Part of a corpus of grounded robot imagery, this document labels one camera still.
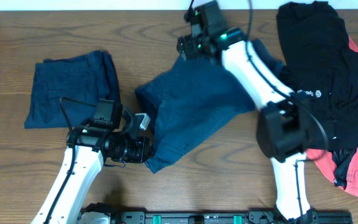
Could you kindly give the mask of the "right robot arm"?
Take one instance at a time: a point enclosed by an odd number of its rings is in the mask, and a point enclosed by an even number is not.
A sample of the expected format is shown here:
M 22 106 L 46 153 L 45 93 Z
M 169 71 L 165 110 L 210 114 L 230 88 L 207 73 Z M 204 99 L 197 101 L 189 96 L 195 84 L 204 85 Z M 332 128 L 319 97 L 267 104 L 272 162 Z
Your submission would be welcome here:
M 191 25 L 191 34 L 177 41 L 181 57 L 216 60 L 238 80 L 259 112 L 257 143 L 273 165 L 277 221 L 315 223 L 304 179 L 309 116 L 300 96 L 261 60 L 249 32 L 228 27 L 216 1 L 189 6 L 184 20 Z

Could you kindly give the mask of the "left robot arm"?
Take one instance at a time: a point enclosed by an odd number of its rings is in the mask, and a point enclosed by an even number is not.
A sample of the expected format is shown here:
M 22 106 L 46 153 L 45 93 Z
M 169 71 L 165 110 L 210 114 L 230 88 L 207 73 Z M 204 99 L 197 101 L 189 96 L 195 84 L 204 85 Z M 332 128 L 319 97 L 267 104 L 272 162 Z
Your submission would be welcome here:
M 93 117 L 68 127 L 62 166 L 33 223 L 121 223 L 117 212 L 103 203 L 82 205 L 107 160 L 112 167 L 125 167 L 154 155 L 150 139 L 139 135 L 151 119 L 113 100 L 99 100 L 94 107 Z

